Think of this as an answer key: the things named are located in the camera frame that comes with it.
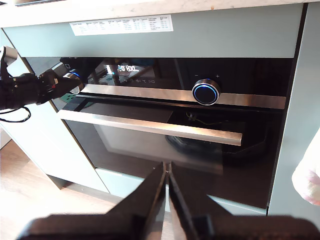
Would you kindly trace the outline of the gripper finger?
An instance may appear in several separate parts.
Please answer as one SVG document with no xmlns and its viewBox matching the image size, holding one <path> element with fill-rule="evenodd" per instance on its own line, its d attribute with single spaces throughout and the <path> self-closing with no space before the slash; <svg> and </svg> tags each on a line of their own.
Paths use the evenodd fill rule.
<svg viewBox="0 0 320 240">
<path fill-rule="evenodd" d="M 160 163 L 136 190 L 107 213 L 108 235 L 162 234 L 166 175 L 166 165 Z"/>
<path fill-rule="evenodd" d="M 228 240 L 220 220 L 230 212 L 198 189 L 192 189 L 174 162 L 168 165 L 169 197 L 176 212 L 174 236 L 186 240 Z"/>
<path fill-rule="evenodd" d="M 68 93 L 77 95 L 83 88 L 84 84 L 79 78 L 59 78 L 58 83 L 52 89 L 51 99 L 61 98 Z"/>
</svg>

